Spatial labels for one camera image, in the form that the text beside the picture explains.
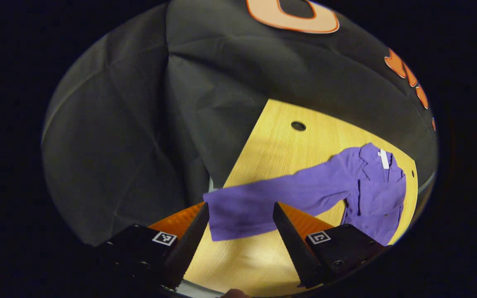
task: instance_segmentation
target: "black fabric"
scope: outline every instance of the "black fabric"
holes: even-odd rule
[[[86,243],[189,205],[161,120],[165,8],[153,8],[91,46],[51,100],[42,140],[47,184]]]
[[[303,4],[282,8],[304,16]],[[174,0],[92,45],[55,91],[42,137],[51,196],[73,231],[97,244],[201,202],[269,98],[387,140],[422,185],[437,167],[431,107],[386,66],[386,45],[336,15],[337,32],[304,34],[257,22],[244,0]]]

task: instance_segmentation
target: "orange letter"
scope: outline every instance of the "orange letter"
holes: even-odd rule
[[[246,0],[250,15],[257,21],[286,30],[326,34],[335,32],[340,24],[329,9],[305,0],[314,12],[313,17],[296,17],[282,11],[279,0]]]
[[[407,81],[410,84],[410,87],[415,87],[417,83],[417,78],[415,78],[415,75],[411,72],[411,70],[407,67],[407,65],[404,63],[406,73],[407,73]]]
[[[421,84],[415,87],[415,91],[417,92],[417,96],[419,97],[419,100],[422,102],[422,105],[424,106],[424,108],[428,109],[428,99],[426,98],[426,94],[424,94],[424,91],[422,90]]]
[[[406,73],[402,69],[402,60],[394,51],[390,49],[390,56],[384,57],[384,61],[386,61],[386,65],[396,72],[401,78],[406,78]]]

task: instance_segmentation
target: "wrinkled fabric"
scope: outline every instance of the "wrinkled fabric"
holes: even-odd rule
[[[307,2],[281,6],[310,16]],[[41,142],[74,234],[99,245],[201,202],[209,177],[222,188],[268,99],[388,141],[423,186],[438,164],[432,106],[384,62],[388,45],[335,14],[336,32],[306,34],[260,23],[244,0],[174,0],[91,45],[53,93]]]
[[[210,208],[213,241],[255,236],[276,230],[273,204],[283,202],[316,216],[346,200],[342,224],[350,223],[382,245],[399,225],[406,176],[392,153],[383,168],[380,149],[368,143],[293,175],[223,188],[204,194]]]

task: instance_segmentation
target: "shirt collar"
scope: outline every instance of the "shirt collar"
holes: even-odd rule
[[[378,152],[380,152],[380,149],[376,147],[373,143],[367,143],[360,149],[360,158],[363,159],[368,165],[371,164],[380,164],[380,167],[382,167],[382,161],[380,159],[380,156],[378,156]],[[393,154],[389,153],[388,154],[388,162],[390,163],[390,174],[391,172],[396,172],[400,171],[401,169],[397,165],[397,160],[395,160],[395,156]],[[367,168],[367,166],[364,167],[364,171],[369,171],[370,169]]]

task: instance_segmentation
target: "hole in table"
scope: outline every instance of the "hole in table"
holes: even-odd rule
[[[299,130],[300,132],[306,130],[306,126],[299,121],[292,122],[292,127],[294,128],[294,130]]]

